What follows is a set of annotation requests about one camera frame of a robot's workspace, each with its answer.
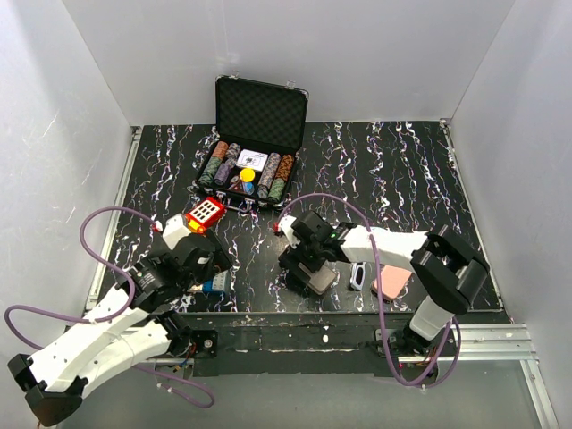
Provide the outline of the grey glasses case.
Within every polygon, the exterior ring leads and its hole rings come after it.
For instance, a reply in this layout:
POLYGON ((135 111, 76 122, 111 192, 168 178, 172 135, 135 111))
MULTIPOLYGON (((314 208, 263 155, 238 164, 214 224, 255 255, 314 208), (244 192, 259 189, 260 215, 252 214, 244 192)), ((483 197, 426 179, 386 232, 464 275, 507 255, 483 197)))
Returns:
POLYGON ((324 295, 336 280, 336 273, 328 265, 322 265, 316 272, 311 272, 299 263, 299 269, 303 273, 302 283, 319 296, 324 295))

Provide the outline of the pink glasses case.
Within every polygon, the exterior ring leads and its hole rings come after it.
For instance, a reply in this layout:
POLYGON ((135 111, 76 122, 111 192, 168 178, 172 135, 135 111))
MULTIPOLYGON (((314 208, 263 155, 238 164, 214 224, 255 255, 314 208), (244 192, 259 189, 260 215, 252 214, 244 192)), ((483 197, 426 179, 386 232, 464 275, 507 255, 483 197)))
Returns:
POLYGON ((392 302, 407 286, 411 272, 395 266, 385 265, 381 271, 382 299, 392 302))

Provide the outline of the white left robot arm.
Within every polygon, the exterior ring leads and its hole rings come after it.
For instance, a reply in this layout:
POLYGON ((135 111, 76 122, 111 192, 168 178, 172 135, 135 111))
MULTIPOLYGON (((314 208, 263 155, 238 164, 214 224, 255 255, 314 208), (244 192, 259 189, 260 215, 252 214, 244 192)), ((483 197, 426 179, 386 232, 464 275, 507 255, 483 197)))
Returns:
POLYGON ((174 311, 158 310, 230 268, 212 232, 190 234, 132 266, 128 281, 89 312, 94 323, 76 324, 43 349, 13 357, 8 369, 39 423, 58 425, 97 387, 149 358, 215 355, 215 331, 195 331, 174 311))

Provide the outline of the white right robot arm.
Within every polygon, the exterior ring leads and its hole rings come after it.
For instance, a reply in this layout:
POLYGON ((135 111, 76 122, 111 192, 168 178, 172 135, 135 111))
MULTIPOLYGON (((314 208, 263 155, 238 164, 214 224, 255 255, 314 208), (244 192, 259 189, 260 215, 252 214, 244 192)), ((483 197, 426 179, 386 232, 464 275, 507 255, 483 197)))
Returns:
POLYGON ((335 279, 328 263, 380 263, 414 274, 427 296, 403 335, 406 348, 419 356, 434 348, 446 323, 468 312, 490 273, 486 260, 446 225, 414 232, 356 223, 333 227, 309 211, 284 216, 274 231, 288 241, 279 256, 280 267, 317 295, 335 279))

